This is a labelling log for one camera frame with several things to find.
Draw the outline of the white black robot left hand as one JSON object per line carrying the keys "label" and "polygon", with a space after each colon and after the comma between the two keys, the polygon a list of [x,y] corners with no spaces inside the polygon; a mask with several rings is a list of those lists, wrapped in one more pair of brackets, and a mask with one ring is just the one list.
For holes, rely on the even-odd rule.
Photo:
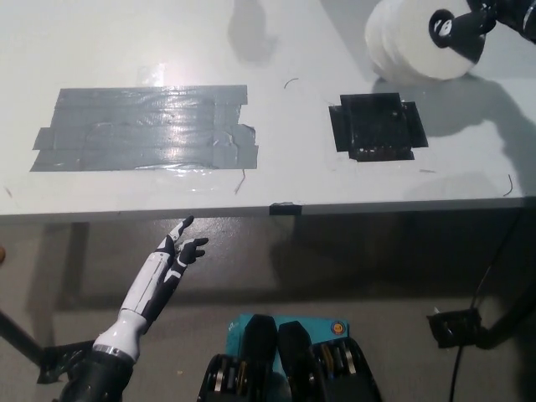
{"label": "white black robot left hand", "polygon": [[116,322],[97,337],[94,351],[137,362],[141,337],[168,304],[188,266],[205,254],[202,247],[209,242],[207,238],[181,240],[193,221],[192,216],[181,221],[147,257],[121,304]]}

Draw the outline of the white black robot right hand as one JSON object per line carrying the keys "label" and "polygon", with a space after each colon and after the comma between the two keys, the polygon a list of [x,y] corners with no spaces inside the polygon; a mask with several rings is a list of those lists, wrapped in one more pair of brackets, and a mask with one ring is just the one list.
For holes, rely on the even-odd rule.
{"label": "white black robot right hand", "polygon": [[497,23],[523,38],[535,40],[535,1],[466,1],[470,11],[455,17],[446,9],[434,12],[429,22],[432,41],[440,48],[454,48],[469,40],[483,39]]}

